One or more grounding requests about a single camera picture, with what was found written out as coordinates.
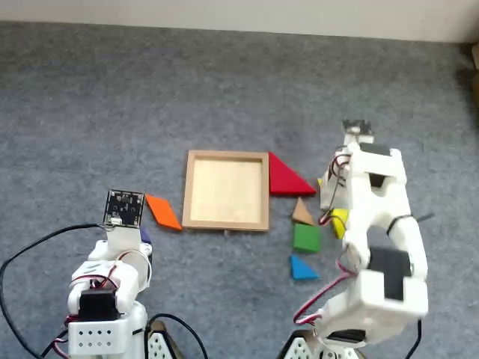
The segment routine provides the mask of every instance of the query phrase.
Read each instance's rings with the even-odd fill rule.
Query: yellow piece
[[[331,215],[335,216],[332,218],[331,223],[332,227],[335,229],[336,236],[338,239],[342,239],[344,236],[344,232],[346,231],[344,225],[347,221],[348,210],[342,208],[335,208],[332,210]]]

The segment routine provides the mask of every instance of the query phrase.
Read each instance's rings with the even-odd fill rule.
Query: brown triangle
[[[298,201],[296,202],[296,207],[294,207],[292,218],[295,221],[310,224],[311,226],[315,225],[313,217],[311,217],[309,214],[308,208],[306,208],[306,205],[301,198],[298,198]]]

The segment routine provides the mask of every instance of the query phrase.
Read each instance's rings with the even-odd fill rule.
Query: red triangle
[[[316,189],[270,152],[269,193],[279,196],[312,196],[316,194]]]

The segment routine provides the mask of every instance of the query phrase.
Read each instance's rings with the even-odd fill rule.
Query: wooden block
[[[150,196],[149,194],[146,195],[148,206],[153,213],[158,224],[162,226],[172,228],[174,230],[182,230],[180,223],[176,216],[174,215],[173,209],[170,206],[170,203],[158,197]]]
[[[312,196],[316,194],[316,189],[270,152],[269,193],[278,196]]]
[[[320,276],[316,274],[316,272],[311,269],[306,263],[304,263],[300,258],[291,254],[290,257],[291,262],[291,274],[293,275],[294,280],[301,280],[301,279],[319,279]]]
[[[311,217],[309,214],[308,208],[306,208],[305,203],[300,197],[298,198],[296,206],[294,207],[292,218],[295,221],[310,224],[311,226],[315,225],[313,217]]]
[[[320,249],[319,227],[295,224],[293,248],[299,251],[318,252]]]
[[[479,43],[476,43],[472,47],[472,58],[474,59],[474,65],[476,66],[476,70],[479,70]]]
[[[335,230],[336,236],[338,239],[342,239],[344,236],[344,232],[346,231],[344,225],[347,221],[348,210],[342,208],[335,208],[332,210],[331,215],[334,216],[331,220],[331,224]]]
[[[183,226],[269,229],[268,154],[190,150]]]

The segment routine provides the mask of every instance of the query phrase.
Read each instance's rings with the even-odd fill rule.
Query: wooden frame
[[[183,226],[268,230],[268,153],[190,150]]]

